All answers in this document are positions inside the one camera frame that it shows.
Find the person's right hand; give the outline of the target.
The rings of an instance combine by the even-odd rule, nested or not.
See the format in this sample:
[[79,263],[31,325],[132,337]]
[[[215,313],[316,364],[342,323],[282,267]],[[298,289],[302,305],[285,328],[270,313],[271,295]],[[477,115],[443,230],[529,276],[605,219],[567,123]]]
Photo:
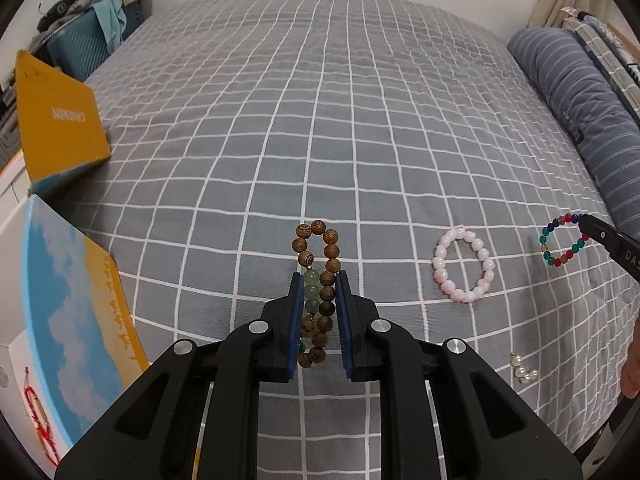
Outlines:
[[627,350],[626,361],[620,371],[620,390],[627,399],[634,399],[640,391],[640,322],[634,323],[634,334]]

